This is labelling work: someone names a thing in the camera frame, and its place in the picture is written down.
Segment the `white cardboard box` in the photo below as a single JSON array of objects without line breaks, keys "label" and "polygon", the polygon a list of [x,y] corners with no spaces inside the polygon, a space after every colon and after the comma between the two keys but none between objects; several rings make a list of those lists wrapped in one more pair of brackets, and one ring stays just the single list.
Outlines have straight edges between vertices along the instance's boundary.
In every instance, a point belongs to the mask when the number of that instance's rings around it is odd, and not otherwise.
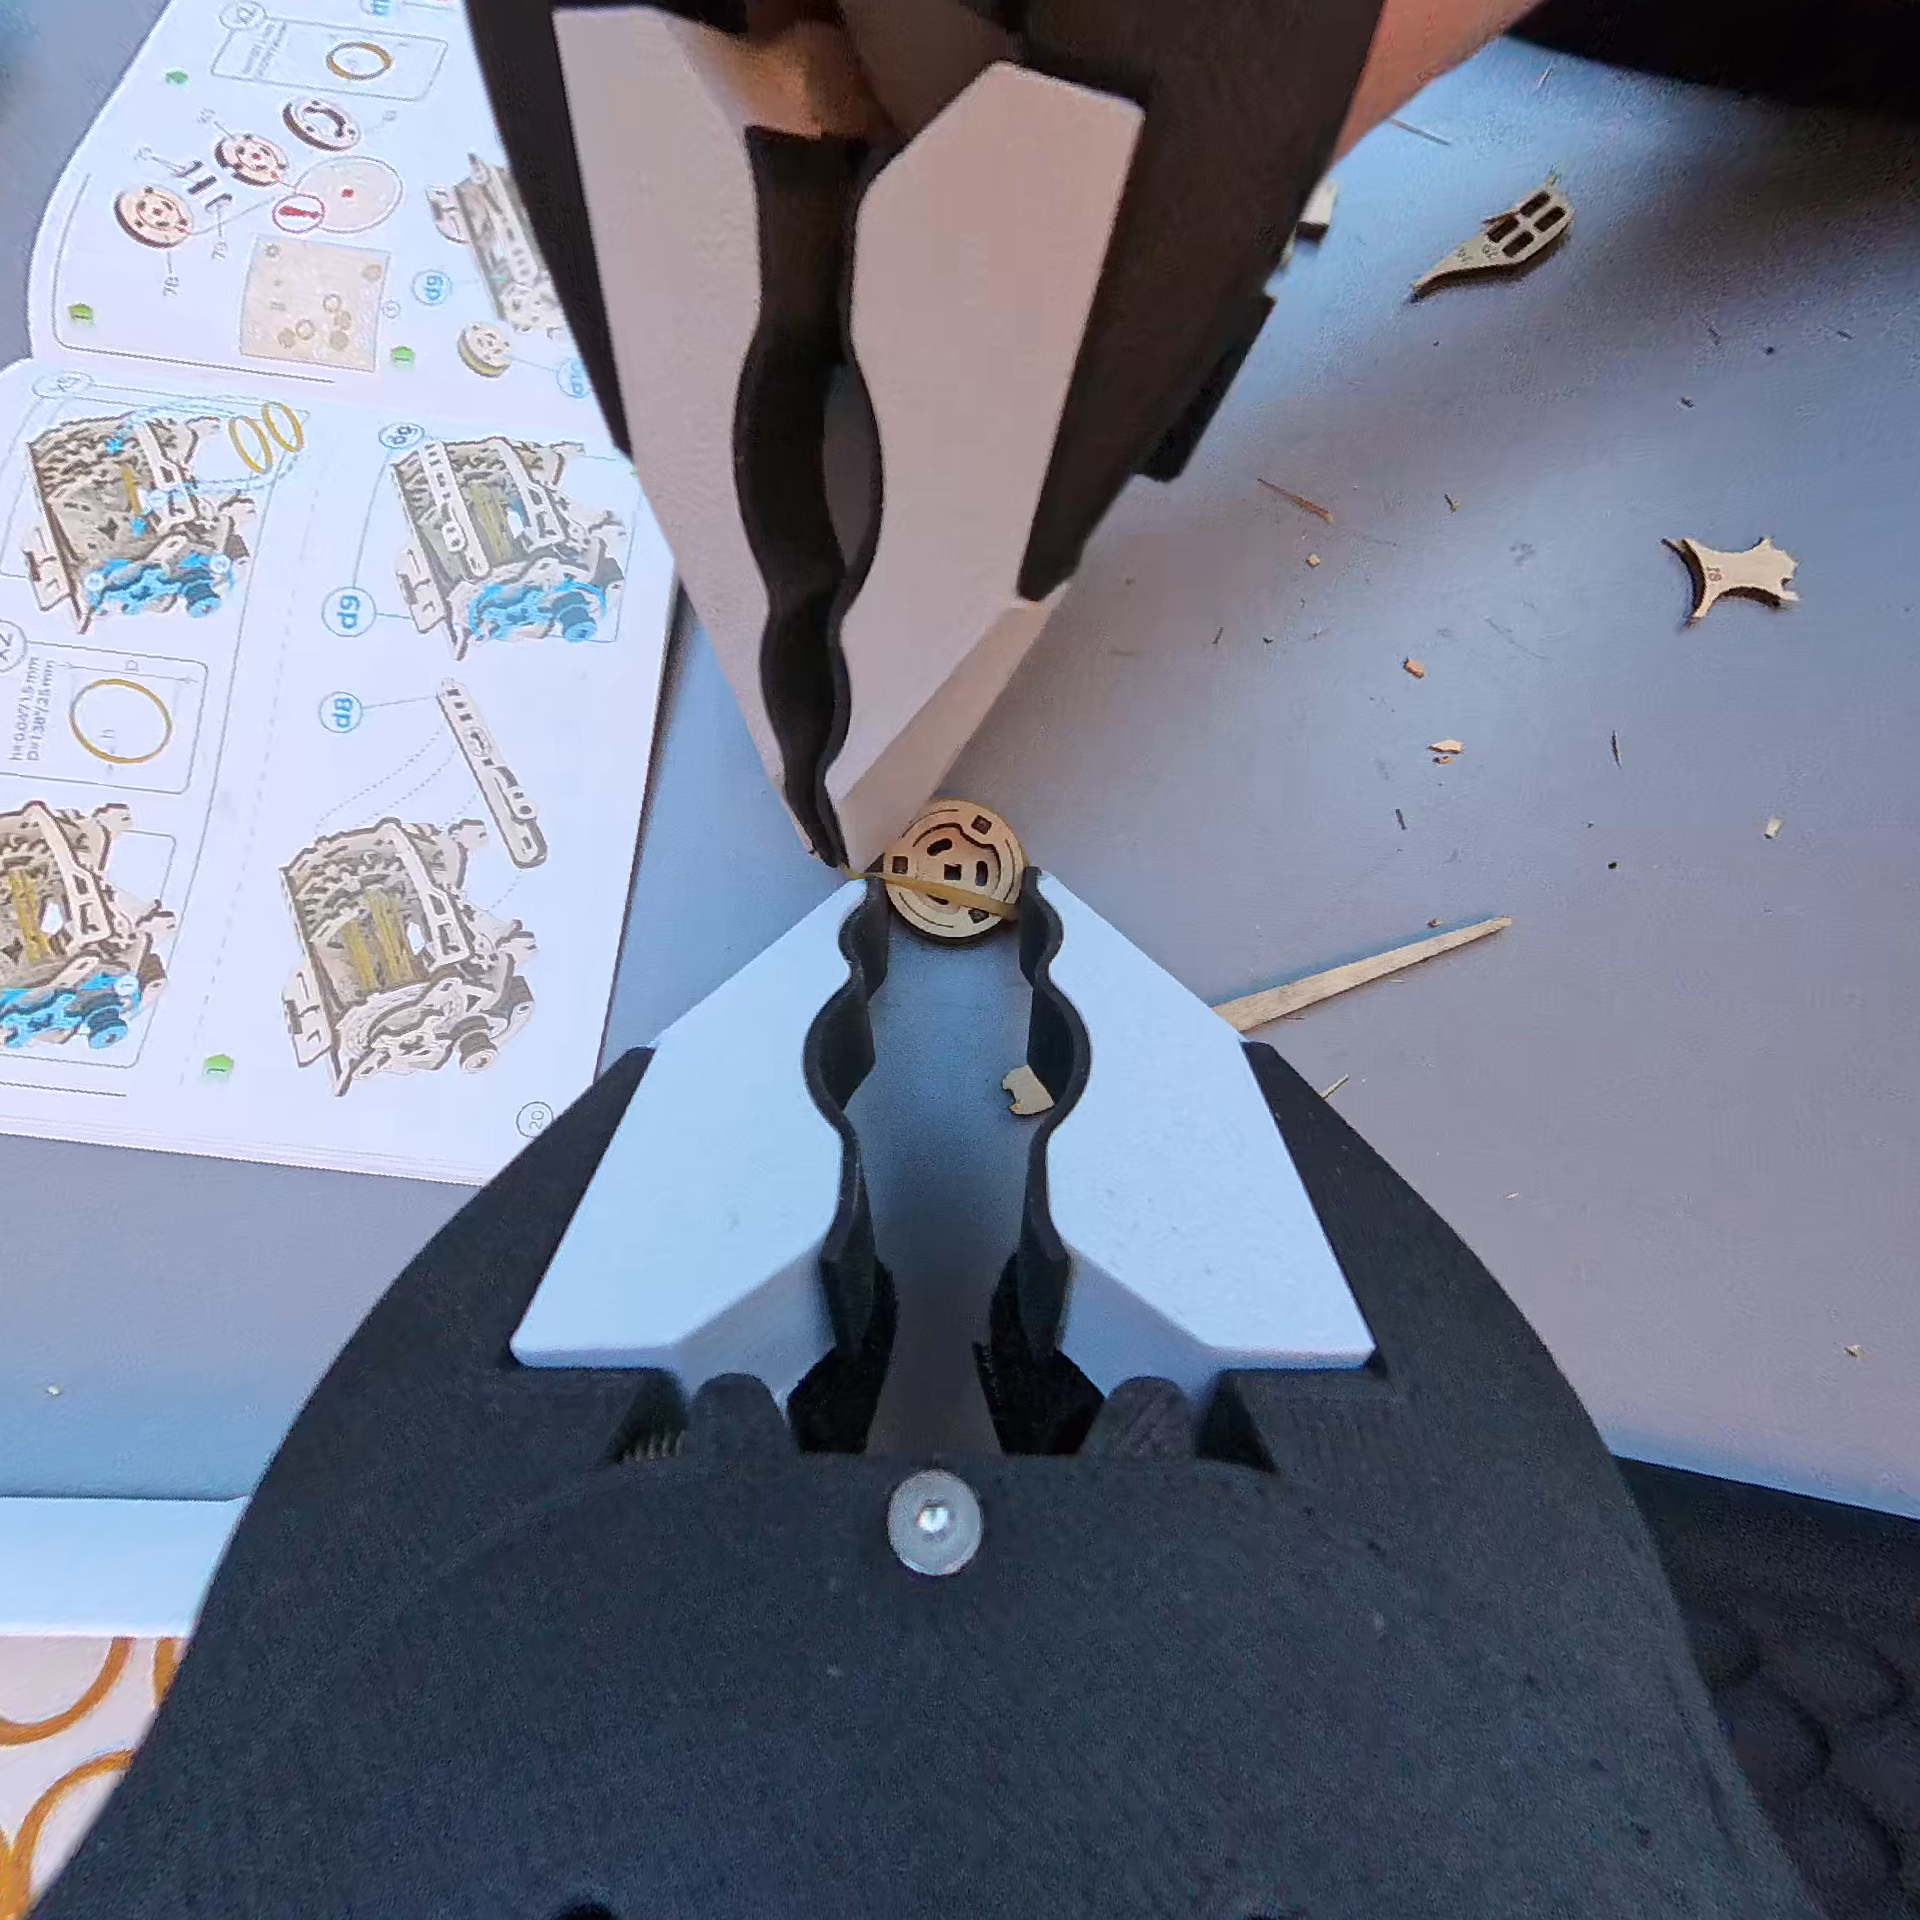
[{"label": "white cardboard box", "polygon": [[152,1642],[189,1639],[243,1498],[1,1499],[1,1831],[152,1725]]}]

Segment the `person's right forearm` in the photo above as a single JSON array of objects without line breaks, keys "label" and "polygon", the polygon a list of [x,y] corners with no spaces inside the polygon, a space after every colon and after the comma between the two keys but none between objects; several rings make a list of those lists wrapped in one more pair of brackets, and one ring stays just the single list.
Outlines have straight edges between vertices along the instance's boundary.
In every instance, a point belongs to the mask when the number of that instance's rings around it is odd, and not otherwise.
[{"label": "person's right forearm", "polygon": [[1427,84],[1501,37],[1534,3],[1383,3],[1345,122],[1335,139],[1341,160]]}]

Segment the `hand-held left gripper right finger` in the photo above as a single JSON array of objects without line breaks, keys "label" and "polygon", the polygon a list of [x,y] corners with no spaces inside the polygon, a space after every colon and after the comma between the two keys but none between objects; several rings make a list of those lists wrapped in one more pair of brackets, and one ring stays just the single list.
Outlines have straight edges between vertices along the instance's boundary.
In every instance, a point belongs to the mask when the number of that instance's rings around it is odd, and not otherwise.
[{"label": "hand-held left gripper right finger", "polygon": [[1055,876],[1028,871],[1023,1063],[1054,1093],[981,1344],[1005,1455],[1072,1455],[1132,1381],[1177,1410],[1222,1376],[1375,1355],[1239,1035]]}]

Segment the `star-shaped wooden scrap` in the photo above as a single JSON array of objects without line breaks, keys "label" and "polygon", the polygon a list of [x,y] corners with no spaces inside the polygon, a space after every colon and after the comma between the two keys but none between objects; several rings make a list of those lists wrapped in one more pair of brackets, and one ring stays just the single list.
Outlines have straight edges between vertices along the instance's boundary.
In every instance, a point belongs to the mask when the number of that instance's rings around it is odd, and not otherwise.
[{"label": "star-shaped wooden scrap", "polygon": [[1774,608],[1789,608],[1799,601],[1792,585],[1797,557],[1768,538],[1736,552],[1716,548],[1687,535],[1667,538],[1664,546],[1687,568],[1693,595],[1687,613],[1689,626],[1703,621],[1726,597],[1755,599]]}]

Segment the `assembly instruction booklet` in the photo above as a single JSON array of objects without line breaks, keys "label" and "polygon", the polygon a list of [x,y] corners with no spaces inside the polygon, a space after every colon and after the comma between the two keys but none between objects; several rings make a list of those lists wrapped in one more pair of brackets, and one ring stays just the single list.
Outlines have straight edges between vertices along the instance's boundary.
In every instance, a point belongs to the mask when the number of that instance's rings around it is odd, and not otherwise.
[{"label": "assembly instruction booklet", "polygon": [[676,581],[464,4],[166,4],[4,368],[4,1137],[483,1185],[595,1080]]}]

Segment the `pointed wooden scrap with cutouts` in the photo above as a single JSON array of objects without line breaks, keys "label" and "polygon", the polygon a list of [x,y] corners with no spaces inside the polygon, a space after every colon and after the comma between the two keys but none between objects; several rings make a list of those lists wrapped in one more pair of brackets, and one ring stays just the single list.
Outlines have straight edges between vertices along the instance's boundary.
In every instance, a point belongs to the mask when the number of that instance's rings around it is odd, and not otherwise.
[{"label": "pointed wooden scrap with cutouts", "polygon": [[1407,288],[1407,300],[1427,300],[1440,285],[1472,277],[1521,272],[1567,241],[1572,220],[1559,175],[1549,175],[1419,274]]}]

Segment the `thin wooden stick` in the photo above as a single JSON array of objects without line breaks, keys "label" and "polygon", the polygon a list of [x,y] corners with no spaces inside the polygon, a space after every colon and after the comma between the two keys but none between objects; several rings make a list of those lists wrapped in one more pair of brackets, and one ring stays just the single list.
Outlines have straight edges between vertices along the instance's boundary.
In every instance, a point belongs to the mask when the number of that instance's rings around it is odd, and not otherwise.
[{"label": "thin wooden stick", "polygon": [[1513,928],[1513,924],[1511,916],[1493,916],[1475,924],[1431,928],[1422,940],[1372,952],[1350,962],[1296,977],[1260,993],[1216,1001],[1214,1013],[1236,1034],[1249,1035],[1324,1001],[1360,993],[1446,953],[1493,940]]}]

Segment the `round wooden disc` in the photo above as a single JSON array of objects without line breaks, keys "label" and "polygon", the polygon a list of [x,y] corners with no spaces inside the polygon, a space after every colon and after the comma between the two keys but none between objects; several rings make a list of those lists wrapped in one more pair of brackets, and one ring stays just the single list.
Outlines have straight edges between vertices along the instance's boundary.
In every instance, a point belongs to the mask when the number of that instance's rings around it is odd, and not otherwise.
[{"label": "round wooden disc", "polygon": [[1016,919],[1023,843],[991,807],[934,801],[880,858],[884,893],[921,938],[971,944]]}]

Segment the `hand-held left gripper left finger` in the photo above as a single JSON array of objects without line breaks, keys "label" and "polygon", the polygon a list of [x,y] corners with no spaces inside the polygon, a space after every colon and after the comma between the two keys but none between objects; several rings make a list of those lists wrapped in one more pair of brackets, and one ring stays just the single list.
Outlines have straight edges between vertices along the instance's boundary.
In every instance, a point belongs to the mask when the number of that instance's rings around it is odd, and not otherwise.
[{"label": "hand-held left gripper left finger", "polygon": [[542,1367],[760,1381],[805,1451],[869,1448],[896,1341],[848,1103],[889,908],[844,884],[655,1041],[519,1329]]}]

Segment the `dark quilted seat cushion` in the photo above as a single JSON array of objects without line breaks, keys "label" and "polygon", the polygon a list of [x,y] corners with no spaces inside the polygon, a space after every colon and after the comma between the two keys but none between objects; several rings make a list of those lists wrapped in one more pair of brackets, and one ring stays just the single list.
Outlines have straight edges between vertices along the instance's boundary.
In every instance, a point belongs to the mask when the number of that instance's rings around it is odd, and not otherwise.
[{"label": "dark quilted seat cushion", "polygon": [[1915,1917],[1918,1522],[1615,1466],[1809,1899],[1836,1917]]}]

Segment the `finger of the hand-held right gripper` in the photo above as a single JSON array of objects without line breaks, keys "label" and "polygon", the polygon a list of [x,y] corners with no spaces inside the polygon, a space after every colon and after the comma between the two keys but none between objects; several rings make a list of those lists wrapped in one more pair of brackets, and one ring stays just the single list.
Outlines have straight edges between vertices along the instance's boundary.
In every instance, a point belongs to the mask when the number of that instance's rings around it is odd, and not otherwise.
[{"label": "finger of the hand-held right gripper", "polygon": [[997,61],[869,184],[848,344],[880,505],[831,615],[846,865],[911,824],[1062,593],[1019,585],[1143,109]]},{"label": "finger of the hand-held right gripper", "polygon": [[841,544],[841,23],[727,33],[559,8],[556,37],[631,458],[759,762],[816,858]]}]

